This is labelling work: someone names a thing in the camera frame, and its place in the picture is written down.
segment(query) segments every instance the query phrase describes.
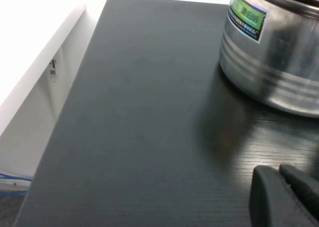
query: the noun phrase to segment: blue cable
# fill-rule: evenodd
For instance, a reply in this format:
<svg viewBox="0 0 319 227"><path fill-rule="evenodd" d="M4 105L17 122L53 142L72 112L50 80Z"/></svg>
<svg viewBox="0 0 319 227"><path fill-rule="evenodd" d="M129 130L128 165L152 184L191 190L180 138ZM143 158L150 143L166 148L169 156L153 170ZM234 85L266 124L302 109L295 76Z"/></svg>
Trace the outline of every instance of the blue cable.
<svg viewBox="0 0 319 227"><path fill-rule="evenodd" d="M8 195L8 196L15 196L15 195L22 195L26 194L28 191L0 191L0 195Z"/></svg>
<svg viewBox="0 0 319 227"><path fill-rule="evenodd" d="M32 181L32 179L29 179L29 178L9 176L2 173L0 173L0 176L3 176L3 177L0 177L0 179L6 179L6 180L20 180L20 181L30 181L30 182Z"/></svg>
<svg viewBox="0 0 319 227"><path fill-rule="evenodd" d="M23 177L16 177L16 176L9 176L0 173L0 179L2 180L17 180L17 181L29 181L31 182L32 179L29 178L23 178ZM27 191L0 191L0 195L22 195L26 194Z"/></svg>

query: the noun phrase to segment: metal container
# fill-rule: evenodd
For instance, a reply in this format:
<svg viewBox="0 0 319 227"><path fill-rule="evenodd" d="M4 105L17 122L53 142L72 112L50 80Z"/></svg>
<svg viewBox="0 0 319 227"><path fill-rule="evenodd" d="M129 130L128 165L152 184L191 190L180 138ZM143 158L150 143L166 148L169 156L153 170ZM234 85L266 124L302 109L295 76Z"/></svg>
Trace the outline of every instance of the metal container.
<svg viewBox="0 0 319 227"><path fill-rule="evenodd" d="M231 0L220 64L255 99L319 117L319 8L302 1Z"/></svg>

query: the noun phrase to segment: black object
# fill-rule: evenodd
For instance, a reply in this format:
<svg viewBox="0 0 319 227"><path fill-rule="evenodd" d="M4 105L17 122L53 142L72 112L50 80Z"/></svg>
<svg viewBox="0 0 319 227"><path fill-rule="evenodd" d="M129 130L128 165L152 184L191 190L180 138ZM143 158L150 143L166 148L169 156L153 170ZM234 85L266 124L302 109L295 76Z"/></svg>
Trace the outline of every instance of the black object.
<svg viewBox="0 0 319 227"><path fill-rule="evenodd" d="M319 182L291 165L257 166L249 209L253 227L318 227Z"/></svg>
<svg viewBox="0 0 319 227"><path fill-rule="evenodd" d="M256 165L318 173L317 120L222 73L227 9L107 1L17 227L249 227Z"/></svg>

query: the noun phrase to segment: black table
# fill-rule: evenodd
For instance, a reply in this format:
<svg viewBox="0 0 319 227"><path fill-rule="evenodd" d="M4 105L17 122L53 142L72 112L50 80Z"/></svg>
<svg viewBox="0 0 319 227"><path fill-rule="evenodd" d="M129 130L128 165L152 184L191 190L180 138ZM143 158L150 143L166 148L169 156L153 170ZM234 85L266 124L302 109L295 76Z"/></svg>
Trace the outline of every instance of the black table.
<svg viewBox="0 0 319 227"><path fill-rule="evenodd" d="M266 107L222 73L226 12L107 1L17 227L245 227L256 165L318 177L318 120Z"/></svg>

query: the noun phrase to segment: green label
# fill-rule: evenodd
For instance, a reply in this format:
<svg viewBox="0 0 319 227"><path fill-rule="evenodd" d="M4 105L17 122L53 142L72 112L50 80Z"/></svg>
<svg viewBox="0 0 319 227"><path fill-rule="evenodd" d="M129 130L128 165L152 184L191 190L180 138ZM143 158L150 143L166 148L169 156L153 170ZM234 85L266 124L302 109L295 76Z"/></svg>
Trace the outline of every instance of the green label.
<svg viewBox="0 0 319 227"><path fill-rule="evenodd" d="M228 17L244 35L260 42L267 13L245 0L230 0Z"/></svg>

